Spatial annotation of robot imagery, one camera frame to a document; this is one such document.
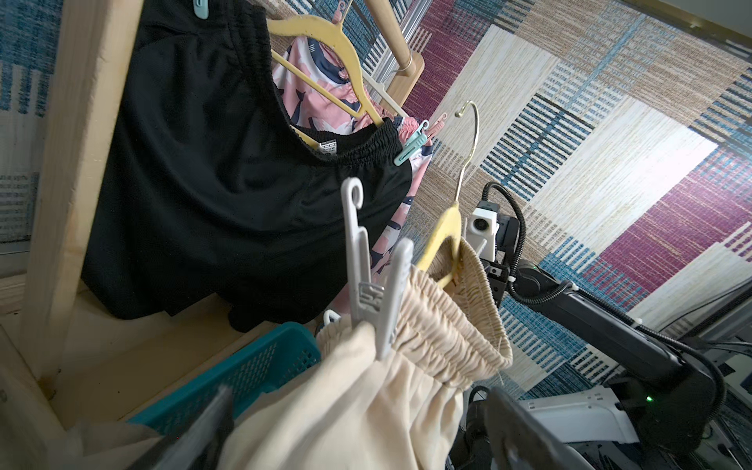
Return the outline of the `yellow hanger of beige shorts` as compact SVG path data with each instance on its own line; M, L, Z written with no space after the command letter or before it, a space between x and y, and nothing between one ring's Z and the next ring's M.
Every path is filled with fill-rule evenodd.
M460 242L462 241L462 216L459 209L459 196L466 174L468 166L471 164L479 142L480 134L480 113L477 104L472 101L466 101L462 107L454 113L459 119L462 118L468 108L472 109L474 116L474 135L472 145L468 156L463 160L460 167L460 171L456 180L456 191L454 192L454 201L442 215L440 216L431 237L425 247L425 250L420 258L417 268L427 272L432 266L440 248L444 245L444 242L450 240L450 272L437 280L437 284L441 288L446 288L454 280L458 272L459 264L459 249Z

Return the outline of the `white clothespin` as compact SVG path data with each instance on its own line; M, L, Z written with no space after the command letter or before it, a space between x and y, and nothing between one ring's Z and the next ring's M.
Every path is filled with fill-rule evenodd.
M375 283L371 277L368 231L358 222L363 197L359 178L349 177L342 183L351 317L353 325L366 321L374 327L376 358L385 360L396 338L403 293L411 271L413 242L399 241L392 256L387 283L384 286Z
M333 311L333 309L327 309L322 316L323 319L323 325L327 326L331 323L336 323L341 319L341 315L339 313L336 313L336 311Z

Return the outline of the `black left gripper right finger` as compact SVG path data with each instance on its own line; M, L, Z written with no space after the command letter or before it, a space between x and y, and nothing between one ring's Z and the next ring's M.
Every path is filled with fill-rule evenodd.
M593 468L499 388L485 400L485 426L497 469Z

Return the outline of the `beige shorts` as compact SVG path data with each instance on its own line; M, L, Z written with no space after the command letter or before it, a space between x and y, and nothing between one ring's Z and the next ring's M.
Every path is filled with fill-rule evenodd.
M462 243L414 269L385 360L375 330L350 317L322 328L322 360L260 397L234 424L217 469L441 469L464 392L513 362L481 260ZM128 469L164 438L141 425L78 425L48 452L51 469Z

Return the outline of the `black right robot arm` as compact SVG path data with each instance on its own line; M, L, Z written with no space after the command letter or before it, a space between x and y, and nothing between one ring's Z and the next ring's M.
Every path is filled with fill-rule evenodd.
M611 382L616 407L626 412L640 443L672 456L700 448L727 397L724 376L712 360L524 260L525 217L501 184L485 184L467 233L479 249L495 306L509 296L624 368L626 376Z

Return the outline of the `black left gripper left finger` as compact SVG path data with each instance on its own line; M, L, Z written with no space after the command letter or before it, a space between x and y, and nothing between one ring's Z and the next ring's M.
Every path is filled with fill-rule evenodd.
M188 424L162 438L128 469L217 469L234 429L233 395L222 385Z

